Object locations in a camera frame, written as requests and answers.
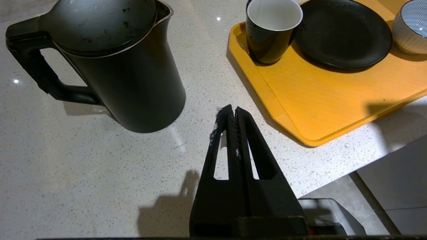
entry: cup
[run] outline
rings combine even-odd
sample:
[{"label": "cup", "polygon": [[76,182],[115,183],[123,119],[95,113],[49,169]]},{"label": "cup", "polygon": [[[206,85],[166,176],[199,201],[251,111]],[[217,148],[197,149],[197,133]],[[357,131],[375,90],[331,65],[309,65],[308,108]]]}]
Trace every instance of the cup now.
[{"label": "cup", "polygon": [[251,58],[273,64],[288,49],[292,31],[302,21],[302,9],[293,0],[252,0],[246,7],[246,38]]},{"label": "cup", "polygon": [[393,22],[397,47],[409,54],[427,54],[427,0],[407,2]]}]

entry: black plate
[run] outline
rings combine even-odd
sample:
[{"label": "black plate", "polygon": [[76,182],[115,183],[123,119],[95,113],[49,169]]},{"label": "black plate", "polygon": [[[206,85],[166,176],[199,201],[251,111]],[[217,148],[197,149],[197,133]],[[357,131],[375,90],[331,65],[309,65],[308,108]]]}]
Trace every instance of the black plate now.
[{"label": "black plate", "polygon": [[381,61],[393,45],[387,23],[352,0],[311,0],[301,5],[304,19],[295,42],[309,57],[344,69],[363,69]]}]

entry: striped bowl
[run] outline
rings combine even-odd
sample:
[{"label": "striped bowl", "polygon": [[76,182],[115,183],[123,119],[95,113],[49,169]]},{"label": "striped bowl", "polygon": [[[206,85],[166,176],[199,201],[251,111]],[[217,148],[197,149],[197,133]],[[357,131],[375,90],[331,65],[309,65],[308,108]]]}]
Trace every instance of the striped bowl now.
[{"label": "striped bowl", "polygon": [[427,0],[403,5],[393,22],[393,38],[406,53],[427,54]]}]

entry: kettle spout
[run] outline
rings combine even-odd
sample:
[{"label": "kettle spout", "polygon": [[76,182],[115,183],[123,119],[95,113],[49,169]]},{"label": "kettle spout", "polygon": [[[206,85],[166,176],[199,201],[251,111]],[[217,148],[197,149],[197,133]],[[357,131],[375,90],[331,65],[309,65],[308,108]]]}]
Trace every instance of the kettle spout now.
[{"label": "kettle spout", "polygon": [[169,20],[170,17],[173,15],[173,9],[165,2],[161,0],[156,0],[156,7],[157,7],[157,20],[154,26],[158,25],[159,23]]}]

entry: countertop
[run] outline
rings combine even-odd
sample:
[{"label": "countertop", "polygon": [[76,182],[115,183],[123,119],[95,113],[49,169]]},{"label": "countertop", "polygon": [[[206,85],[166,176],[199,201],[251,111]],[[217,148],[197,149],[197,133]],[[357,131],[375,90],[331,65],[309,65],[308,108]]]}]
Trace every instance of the countertop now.
[{"label": "countertop", "polygon": [[[150,134],[101,107],[54,100],[0,46],[0,232],[5,239],[186,236],[218,108],[249,111],[297,197],[427,135],[427,97],[316,148],[274,123],[227,58],[246,0],[168,0],[168,40],[187,93],[179,118]],[[34,14],[1,23],[8,25]],[[62,81],[83,84],[43,50]],[[219,178],[226,178],[219,164]]]}]

